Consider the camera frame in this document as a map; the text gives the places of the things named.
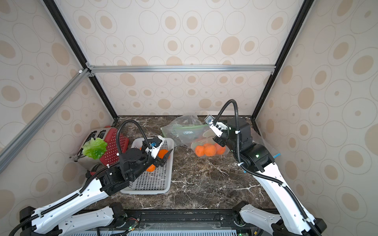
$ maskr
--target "black cable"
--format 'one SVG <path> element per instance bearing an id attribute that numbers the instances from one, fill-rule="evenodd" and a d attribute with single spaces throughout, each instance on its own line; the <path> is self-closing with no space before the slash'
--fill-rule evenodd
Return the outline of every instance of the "black cable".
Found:
<path id="1" fill-rule="evenodd" d="M 238 131 L 238 133 L 236 134 L 236 149 L 235 149 L 235 153 L 236 153 L 236 156 L 237 156 L 237 160 L 239 163 L 242 162 L 242 158 L 240 157 L 240 128 L 239 128 L 239 110 L 237 108 L 237 103 L 234 99 L 230 99 L 228 100 L 222 107 L 222 109 L 219 111 L 217 117 L 215 118 L 214 120 L 214 123 L 216 124 L 219 120 L 219 117 L 222 115 L 222 113 L 224 112 L 224 110 L 227 108 L 227 106 L 232 103 L 233 106 L 234 106 L 234 113 L 235 113 L 235 129 L 236 131 Z"/>
<path id="2" fill-rule="evenodd" d="M 139 225 L 139 221 L 138 221 L 137 219 L 133 218 L 133 217 L 128 218 L 128 219 L 126 220 L 126 222 L 127 222 L 128 220 L 130 220 L 130 219 L 135 220 L 135 221 L 138 223 L 138 225 Z M 125 236 L 125 235 L 127 235 L 129 232 L 131 232 L 131 231 L 133 231 L 133 230 L 134 230 L 134 228 L 129 229 L 129 230 L 126 230 L 125 232 L 122 232 L 122 233 L 111 234 L 110 236 L 120 236 L 120 235 Z"/>
<path id="3" fill-rule="evenodd" d="M 135 125 L 138 127 L 139 131 L 142 133 L 142 136 L 143 136 L 144 141 L 146 142 L 148 148 L 149 148 L 149 149 L 151 148 L 151 146 L 150 146 L 150 144 L 149 144 L 149 142 L 148 142 L 147 136 L 146 136 L 146 134 L 144 133 L 144 131 L 143 131 L 142 127 L 140 126 L 140 124 L 139 124 L 137 121 L 135 121 L 135 120 L 125 120 L 125 121 L 122 122 L 122 124 L 119 126 L 119 128 L 118 128 L 118 130 L 117 130 L 117 133 L 116 133 L 116 145 L 117 145 L 117 149 L 118 149 L 118 153 L 119 153 L 119 154 L 122 153 L 121 145 L 120 145 L 120 143 L 119 143 L 119 136 L 120 136 L 120 134 L 121 134 L 121 130 L 122 130 L 123 126 L 125 126 L 127 123 L 130 123 L 130 122 L 133 123 L 133 124 L 135 124 Z"/>
<path id="4" fill-rule="evenodd" d="M 27 219 L 25 219 L 23 222 L 21 222 L 20 224 L 18 224 L 10 233 L 9 233 L 9 236 L 14 236 L 14 234 L 19 230 L 21 229 L 21 227 L 24 227 L 26 226 L 30 221 L 34 220 L 34 219 L 37 219 L 38 218 L 38 215 L 35 215 L 35 216 L 32 216 L 32 217 L 29 217 Z"/>

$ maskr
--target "metal rail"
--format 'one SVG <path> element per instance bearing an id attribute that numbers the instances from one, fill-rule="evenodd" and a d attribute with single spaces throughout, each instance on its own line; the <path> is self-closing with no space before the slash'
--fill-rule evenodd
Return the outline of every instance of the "metal rail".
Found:
<path id="1" fill-rule="evenodd" d="M 0 173 L 5 170 L 9 163 L 17 156 L 24 146 L 33 138 L 40 128 L 58 110 L 63 102 L 71 95 L 75 88 L 88 77 L 88 69 L 76 74 L 62 90 L 38 113 L 34 119 L 3 149 L 0 153 Z"/>
<path id="2" fill-rule="evenodd" d="M 182 66 L 92 66 L 92 72 L 214 72 L 214 71 L 274 71 L 275 65 L 182 65 Z"/>

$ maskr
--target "patterned wallpaper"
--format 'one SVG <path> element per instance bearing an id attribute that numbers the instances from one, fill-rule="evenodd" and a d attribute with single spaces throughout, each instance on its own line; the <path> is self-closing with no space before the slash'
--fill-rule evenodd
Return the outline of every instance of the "patterned wallpaper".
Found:
<path id="1" fill-rule="evenodd" d="M 39 1 L 0 1 L 0 151 L 78 68 Z"/>
<path id="2" fill-rule="evenodd" d="M 118 115 L 218 114 L 229 99 L 250 116 L 270 72 L 98 73 Z M 228 106 L 225 115 L 233 115 Z"/>
<path id="3" fill-rule="evenodd" d="M 0 174 L 1 236 L 19 223 L 21 209 L 47 205 L 81 187 L 86 170 L 69 157 L 90 130 L 112 121 L 85 79 Z"/>
<path id="4" fill-rule="evenodd" d="M 378 231 L 378 1 L 320 0 L 258 116 L 323 235 Z"/>
<path id="5" fill-rule="evenodd" d="M 303 0 L 55 0 L 92 65 L 275 64 Z"/>

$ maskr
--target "cable tie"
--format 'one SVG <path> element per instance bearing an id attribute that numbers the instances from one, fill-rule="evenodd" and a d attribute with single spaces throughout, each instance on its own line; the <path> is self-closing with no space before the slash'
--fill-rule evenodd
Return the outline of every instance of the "cable tie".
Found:
<path id="1" fill-rule="evenodd" d="M 81 189 L 78 189 L 78 190 L 75 191 L 75 193 L 77 193 L 79 196 L 83 195 L 82 193 L 80 193 L 80 190 Z"/>
<path id="2" fill-rule="evenodd" d="M 36 211 L 36 214 L 37 214 L 40 218 L 42 217 L 41 211 Z"/>

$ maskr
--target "white plastic basket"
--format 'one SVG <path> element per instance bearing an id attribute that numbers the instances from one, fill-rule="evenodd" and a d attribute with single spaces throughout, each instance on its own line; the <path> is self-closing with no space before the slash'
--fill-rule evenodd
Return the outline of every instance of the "white plastic basket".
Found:
<path id="1" fill-rule="evenodd" d="M 135 139 L 131 148 L 141 148 L 143 138 Z M 171 150 L 174 148 L 174 141 L 165 138 L 160 149 Z M 170 153 L 167 163 L 162 167 L 157 167 L 153 172 L 143 172 L 136 181 L 130 182 L 130 186 L 121 190 L 127 194 L 159 194 L 166 193 L 170 188 L 172 177 L 173 150 Z"/>

